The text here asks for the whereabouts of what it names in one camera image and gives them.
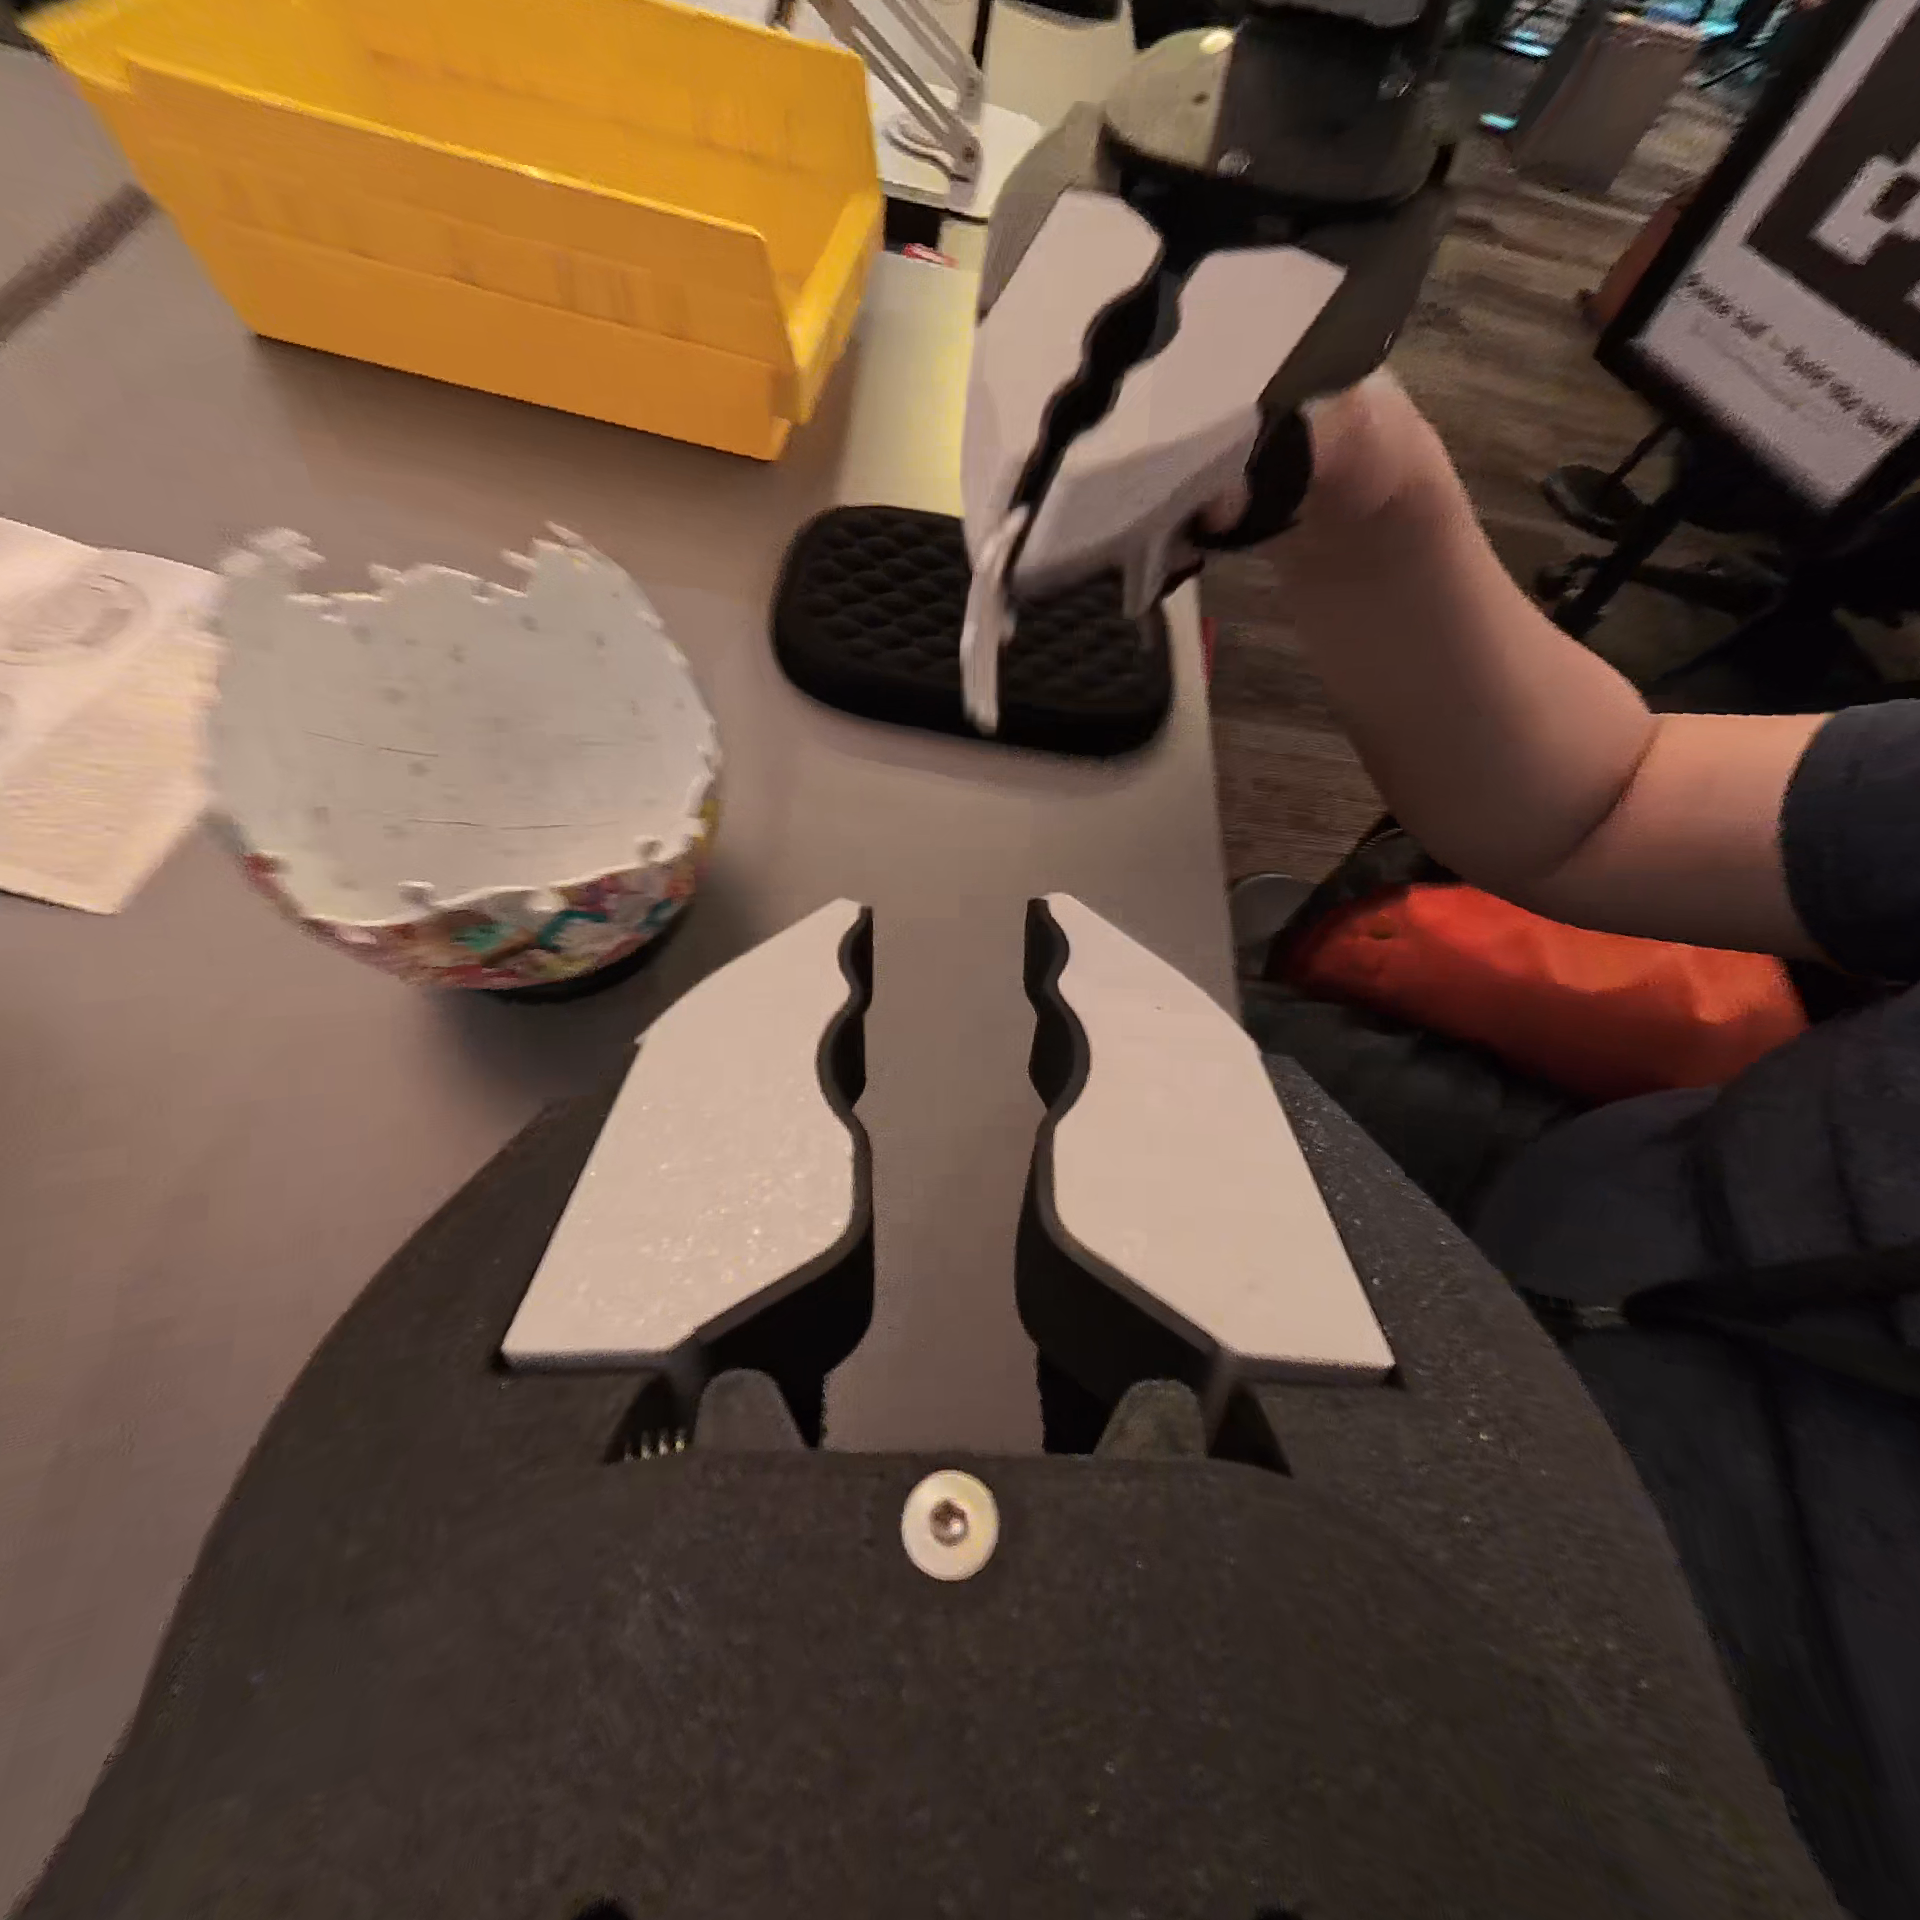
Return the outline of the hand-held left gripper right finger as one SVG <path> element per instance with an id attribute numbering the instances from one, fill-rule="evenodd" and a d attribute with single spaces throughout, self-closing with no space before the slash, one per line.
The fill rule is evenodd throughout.
<path id="1" fill-rule="evenodd" d="M 1072 896 L 1027 911 L 1020 1315 L 1080 1388 L 1383 1384 L 1394 1353 L 1262 1047 Z"/>

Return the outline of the person's right forearm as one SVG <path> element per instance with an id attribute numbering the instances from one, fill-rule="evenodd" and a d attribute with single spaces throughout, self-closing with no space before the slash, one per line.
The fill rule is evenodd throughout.
<path id="1" fill-rule="evenodd" d="M 1821 714 L 1652 712 L 1524 597 L 1471 508 L 1394 499 L 1304 529 L 1287 596 L 1387 813 L 1537 919 L 1815 957 L 1782 803 Z"/>

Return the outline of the black round puzzle stand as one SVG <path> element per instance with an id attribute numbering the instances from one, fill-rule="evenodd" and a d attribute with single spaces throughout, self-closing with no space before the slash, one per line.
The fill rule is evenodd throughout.
<path id="1" fill-rule="evenodd" d="M 663 899 L 633 928 L 566 919 L 543 943 L 503 963 L 481 994 L 505 1002 L 573 1002 L 624 988 L 659 963 L 688 908 L 688 899 Z"/>

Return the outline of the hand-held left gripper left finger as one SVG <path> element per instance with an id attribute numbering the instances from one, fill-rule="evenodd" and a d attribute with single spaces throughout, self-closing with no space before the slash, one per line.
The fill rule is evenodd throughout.
<path id="1" fill-rule="evenodd" d="M 687 990 L 637 1042 L 499 1347 L 514 1371 L 711 1371 L 724 1335 L 872 1225 L 860 1090 L 872 908 L 830 902 Z"/>

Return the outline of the yellow plastic bin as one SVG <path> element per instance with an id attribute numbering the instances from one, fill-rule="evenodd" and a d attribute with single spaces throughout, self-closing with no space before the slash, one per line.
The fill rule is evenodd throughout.
<path id="1" fill-rule="evenodd" d="M 687 5 L 30 20 L 261 340 L 777 462 L 882 252 L 865 65 Z"/>

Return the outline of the black textured wrist rest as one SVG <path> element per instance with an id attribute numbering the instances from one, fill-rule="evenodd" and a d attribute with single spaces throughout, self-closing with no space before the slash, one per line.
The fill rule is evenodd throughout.
<path id="1" fill-rule="evenodd" d="M 1121 581 L 1055 596 L 1020 615 L 999 658 L 999 729 L 963 706 L 963 526 L 901 508 L 809 515 L 781 562 L 771 648 L 814 702 L 910 731 L 982 738 L 1030 754 L 1122 758 L 1172 712 L 1165 616 L 1129 620 Z"/>

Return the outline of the black office chair base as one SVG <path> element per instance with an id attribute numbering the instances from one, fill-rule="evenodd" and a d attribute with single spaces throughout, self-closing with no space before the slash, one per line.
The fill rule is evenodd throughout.
<path id="1" fill-rule="evenodd" d="M 1804 534 L 1792 497 L 1737 444 L 1660 426 L 1614 468 L 1553 468 L 1541 497 L 1603 551 L 1537 571 L 1535 597 L 1550 620 L 1587 641 L 1623 587 L 1646 587 L 1687 610 L 1750 616 L 1782 578 L 1790 545 Z M 1661 566 L 1660 545 L 1682 534 L 1734 542 L 1734 554 Z"/>

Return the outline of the person's right hand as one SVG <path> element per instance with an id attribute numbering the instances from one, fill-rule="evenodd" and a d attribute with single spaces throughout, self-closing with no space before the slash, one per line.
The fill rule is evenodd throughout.
<path id="1" fill-rule="evenodd" d="M 1460 512 L 1460 474 L 1394 370 L 1313 398 L 1304 426 L 1310 490 L 1274 545 L 1287 587 L 1325 585 L 1352 562 L 1361 574 L 1383 571 L 1403 539 L 1423 539 Z"/>

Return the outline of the colourful puzzle ball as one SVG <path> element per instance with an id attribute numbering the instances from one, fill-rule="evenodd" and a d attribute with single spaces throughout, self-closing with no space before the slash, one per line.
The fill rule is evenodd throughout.
<path id="1" fill-rule="evenodd" d="M 223 562 L 207 787 L 247 883 L 407 988 L 471 990 L 566 919 L 696 899 L 722 738 L 637 581 L 554 529 L 505 581 L 317 590 L 292 529 Z"/>

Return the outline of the orange black bag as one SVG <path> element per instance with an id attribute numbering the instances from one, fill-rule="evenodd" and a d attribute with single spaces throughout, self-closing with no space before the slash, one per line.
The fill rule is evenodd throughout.
<path id="1" fill-rule="evenodd" d="M 1785 963 L 1537 919 L 1455 883 L 1399 883 L 1285 943 L 1281 979 L 1580 1102 L 1709 1090 L 1814 1029 Z"/>

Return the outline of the white instruction leaflet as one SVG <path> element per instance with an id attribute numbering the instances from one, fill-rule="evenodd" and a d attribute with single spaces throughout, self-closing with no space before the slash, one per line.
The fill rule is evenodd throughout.
<path id="1" fill-rule="evenodd" d="M 2 892 L 120 914 L 203 820 L 220 574 L 2 518 Z"/>

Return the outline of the small puzzle piece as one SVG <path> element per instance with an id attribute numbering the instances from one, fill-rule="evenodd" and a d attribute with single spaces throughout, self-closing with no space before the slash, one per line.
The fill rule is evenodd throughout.
<path id="1" fill-rule="evenodd" d="M 1007 574 L 1020 558 L 1027 526 L 1030 511 L 1010 511 L 974 554 L 958 670 L 963 719 L 982 738 L 996 738 L 999 731 L 999 661 L 1020 624 Z"/>

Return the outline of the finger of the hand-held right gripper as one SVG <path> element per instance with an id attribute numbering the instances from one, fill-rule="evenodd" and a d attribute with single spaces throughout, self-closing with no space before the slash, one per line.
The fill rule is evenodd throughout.
<path id="1" fill-rule="evenodd" d="M 975 321 L 963 405 L 963 539 L 982 562 L 1040 511 L 1160 321 L 1164 235 L 1122 200 L 1064 194 Z"/>
<path id="2" fill-rule="evenodd" d="M 1160 597 L 1212 512 L 1249 499 L 1262 397 L 1341 286 L 1341 264 L 1297 245 L 1201 257 L 1165 348 L 1121 375 L 1046 481 L 1010 590 L 1051 597 L 1118 574 L 1122 597 Z"/>

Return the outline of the grey metal trash can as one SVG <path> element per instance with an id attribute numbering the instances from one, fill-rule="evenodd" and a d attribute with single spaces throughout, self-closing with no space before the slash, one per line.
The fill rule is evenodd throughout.
<path id="1" fill-rule="evenodd" d="M 1700 23 L 1584 5 L 1504 133 L 1522 180 L 1603 200 L 1700 56 Z"/>

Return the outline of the black screen with square pattern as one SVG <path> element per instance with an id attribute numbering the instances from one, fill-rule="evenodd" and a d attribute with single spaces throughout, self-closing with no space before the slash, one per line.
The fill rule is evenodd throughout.
<path id="1" fill-rule="evenodd" d="M 1596 364 L 1845 526 L 1918 481 L 1918 5 L 1827 5 Z"/>

